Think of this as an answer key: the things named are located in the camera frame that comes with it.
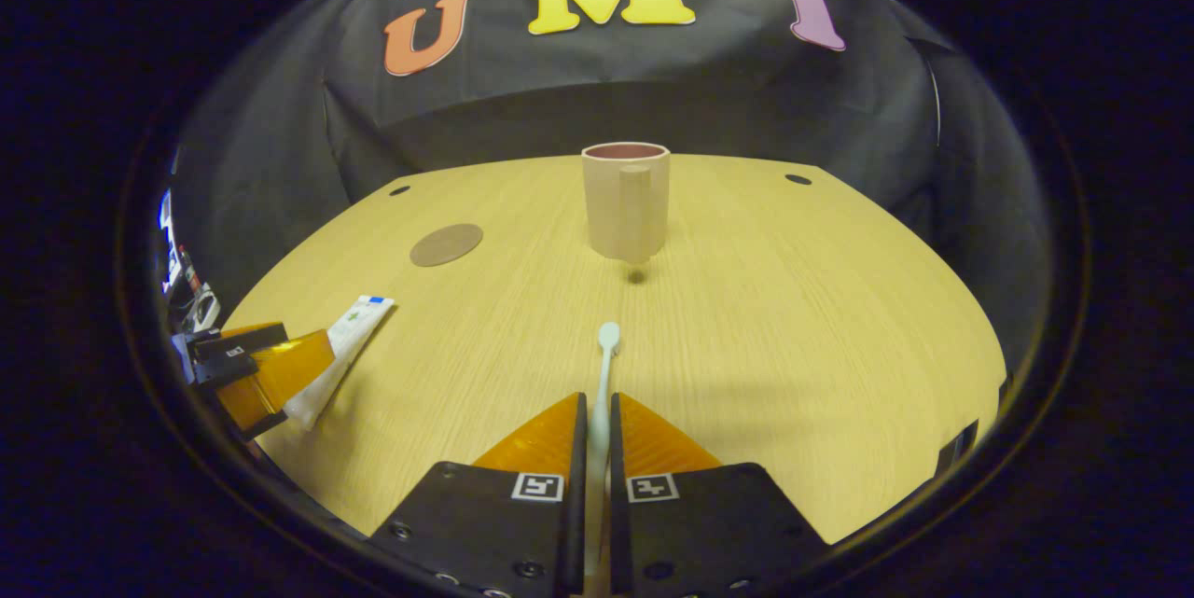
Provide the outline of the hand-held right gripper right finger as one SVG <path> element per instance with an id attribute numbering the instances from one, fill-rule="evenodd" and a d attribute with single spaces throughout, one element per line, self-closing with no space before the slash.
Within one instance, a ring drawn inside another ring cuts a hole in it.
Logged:
<path id="1" fill-rule="evenodd" d="M 780 597 L 830 545 L 763 466 L 725 466 L 624 394 L 611 397 L 611 590 Z"/>

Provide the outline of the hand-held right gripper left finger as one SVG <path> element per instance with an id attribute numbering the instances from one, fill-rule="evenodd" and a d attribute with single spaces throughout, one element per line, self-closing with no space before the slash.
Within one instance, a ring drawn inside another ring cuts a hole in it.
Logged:
<path id="1" fill-rule="evenodd" d="M 586 427 L 574 393 L 469 466 L 431 466 L 370 544 L 451 597 L 580 594 Z"/>

